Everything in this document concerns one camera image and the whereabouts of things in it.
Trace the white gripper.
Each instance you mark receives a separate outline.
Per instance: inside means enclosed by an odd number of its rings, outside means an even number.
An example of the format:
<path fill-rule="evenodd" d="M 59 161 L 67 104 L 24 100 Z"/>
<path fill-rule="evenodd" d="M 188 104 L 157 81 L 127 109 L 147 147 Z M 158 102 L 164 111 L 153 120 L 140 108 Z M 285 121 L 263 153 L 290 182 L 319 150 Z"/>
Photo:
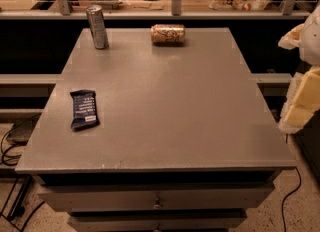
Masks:
<path fill-rule="evenodd" d="M 278 46 L 292 50 L 299 48 L 300 59 L 310 65 L 320 65 L 320 6 L 309 15 L 304 24 L 287 32 Z M 286 102 L 280 113 L 279 129 L 286 134 L 301 130 L 320 109 L 320 68 L 311 68 L 305 74 L 296 72 L 291 79 Z"/>

